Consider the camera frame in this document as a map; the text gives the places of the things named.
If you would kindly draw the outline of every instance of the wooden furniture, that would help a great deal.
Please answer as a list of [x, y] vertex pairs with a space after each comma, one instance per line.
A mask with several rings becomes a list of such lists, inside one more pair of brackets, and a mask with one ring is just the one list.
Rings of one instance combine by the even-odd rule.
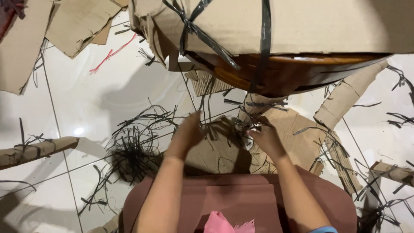
[[[358, 69], [382, 61], [388, 53], [292, 54], [271, 56], [255, 93], [269, 98], [306, 92], [343, 79]], [[259, 54], [233, 57], [236, 70], [216, 54], [187, 51], [188, 59], [216, 78], [248, 90]]]

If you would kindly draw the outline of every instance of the person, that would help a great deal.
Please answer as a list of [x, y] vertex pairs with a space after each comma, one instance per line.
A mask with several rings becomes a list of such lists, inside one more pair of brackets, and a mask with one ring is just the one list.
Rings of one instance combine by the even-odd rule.
[[187, 153], [205, 136], [200, 112], [193, 113], [172, 138], [155, 179], [144, 179], [128, 195], [124, 231], [206, 232], [209, 213], [221, 211], [233, 226], [254, 219], [256, 233], [356, 232], [352, 199], [336, 185], [294, 166], [277, 130], [260, 120], [261, 130], [247, 134], [272, 159], [277, 174], [183, 178]]

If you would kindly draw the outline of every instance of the red string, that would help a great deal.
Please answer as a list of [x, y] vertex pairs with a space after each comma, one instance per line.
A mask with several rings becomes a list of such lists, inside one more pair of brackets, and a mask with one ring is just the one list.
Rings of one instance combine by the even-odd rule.
[[106, 56], [106, 58], [105, 59], [103, 59], [102, 61], [101, 61], [101, 63], [96, 67], [96, 68], [94, 68], [94, 69], [92, 69], [92, 70], [89, 70], [89, 72], [91, 72], [90, 74], [94, 74], [94, 73], [96, 73], [97, 71], [98, 71], [98, 69], [99, 69], [99, 67], [106, 61], [106, 60], [108, 60], [110, 57], [112, 57], [113, 55], [115, 55], [115, 54], [117, 54], [119, 51], [121, 51], [121, 49], [123, 49], [125, 46], [127, 46], [129, 43], [131, 43], [131, 41], [135, 38], [135, 37], [137, 37], [137, 35], [136, 34], [134, 34], [134, 36], [132, 37], [132, 39], [130, 40], [130, 41], [128, 41], [126, 44], [124, 44], [124, 45], [122, 45], [117, 51], [115, 51], [114, 53], [112, 53], [112, 51], [113, 51], [113, 49], [111, 49], [110, 51], [109, 51], [109, 53], [108, 53], [108, 55]]

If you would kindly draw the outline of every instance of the white tile floor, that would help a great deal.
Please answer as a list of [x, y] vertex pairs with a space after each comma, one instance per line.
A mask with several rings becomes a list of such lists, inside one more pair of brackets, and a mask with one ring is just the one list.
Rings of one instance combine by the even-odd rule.
[[[139, 37], [103, 63], [97, 73], [89, 74], [89, 70], [96, 67], [110, 49], [116, 50], [132, 38], [132, 32], [114, 35], [114, 32], [124, 29], [123, 23], [127, 20], [128, 13], [122, 12], [112, 23], [106, 45], [91, 44], [73, 60], [49, 45], [45, 50], [47, 76], [43, 69], [37, 70], [38, 87], [30, 78], [23, 96], [0, 92], [1, 148], [20, 143], [19, 117], [26, 136], [44, 133], [46, 138], [81, 137], [76, 150], [0, 171], [0, 180], [22, 180], [37, 189], [34, 192], [33, 188], [20, 183], [0, 184], [1, 232], [86, 233], [103, 225], [122, 208], [131, 189], [128, 184], [118, 181], [108, 186], [109, 206], [93, 205], [80, 217], [77, 214], [84, 206], [80, 198], [89, 197], [98, 182], [93, 165], [102, 169], [107, 164], [103, 159], [106, 156], [105, 145], [116, 125], [140, 113], [150, 105], [149, 101], [167, 110], [178, 105], [177, 114], [180, 116], [200, 105], [201, 98], [195, 97], [191, 82], [188, 82], [187, 90], [180, 73], [168, 72], [156, 63], [150, 67], [144, 65], [146, 60], [139, 55], [138, 49], [149, 49], [145, 42], [138, 42]], [[411, 55], [389, 59], [389, 63], [402, 69], [412, 82], [413, 62], [414, 56]], [[399, 166], [408, 166], [405, 160], [414, 162], [411, 158], [414, 127], [407, 125], [398, 129], [385, 122], [393, 119], [386, 115], [387, 112], [414, 116], [408, 86], [397, 87], [391, 92], [397, 81], [396, 73], [390, 70], [381, 72], [358, 104], [382, 103], [370, 108], [352, 108], [335, 128], [351, 159], [355, 158], [365, 166], [371, 166], [377, 160]], [[245, 94], [245, 91], [234, 89], [226, 98], [242, 102]], [[224, 104], [223, 99], [221, 93], [212, 95], [211, 116], [225, 114], [236, 117], [238, 110], [234, 110], [234, 105]], [[288, 106], [312, 119], [323, 100], [324, 90], [319, 89], [290, 97]], [[159, 132], [162, 136], [160, 150], [166, 149], [172, 130], [168, 127]], [[360, 169], [362, 175], [369, 175], [363, 166], [357, 166], [353, 160], [352, 164], [355, 170]], [[321, 177], [342, 185], [336, 171], [329, 165]], [[383, 203], [414, 195], [414, 189], [407, 186], [392, 194], [399, 183], [388, 179], [378, 181]], [[97, 198], [102, 195], [104, 193], [98, 193]], [[407, 203], [414, 204], [414, 199], [408, 199]], [[394, 227], [384, 222], [381, 232], [414, 232], [412, 214], [403, 202], [387, 209], [386, 213], [394, 216], [401, 226]]]

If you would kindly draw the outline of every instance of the black plastic strap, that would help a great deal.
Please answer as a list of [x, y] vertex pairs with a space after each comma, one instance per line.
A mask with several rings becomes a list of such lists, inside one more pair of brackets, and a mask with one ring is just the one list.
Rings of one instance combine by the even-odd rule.
[[203, 10], [212, 2], [212, 0], [201, 0], [196, 8], [191, 13], [189, 19], [187, 19], [184, 11], [184, 6], [181, 5], [181, 9], [177, 4], [176, 0], [173, 0], [173, 4], [171, 5], [167, 0], [162, 0], [162, 2], [171, 10], [177, 13], [181, 20], [184, 23], [183, 33], [181, 34], [180, 39], [180, 54], [185, 55], [185, 36], [186, 33], [195, 34], [200, 40], [202, 40], [206, 45], [214, 50], [221, 58], [223, 58], [228, 64], [230, 64], [236, 70], [240, 70], [240, 66], [237, 65], [230, 57], [229, 52], [225, 50], [225, 48], [221, 47], [217, 44], [210, 36], [205, 34], [197, 25], [193, 23], [193, 21], [199, 16]]
[[270, 14], [269, 0], [262, 0], [262, 33], [260, 36], [260, 58], [255, 74], [250, 82], [249, 92], [253, 93], [257, 84], [263, 77], [267, 62], [270, 57], [270, 46], [272, 44], [272, 16]]

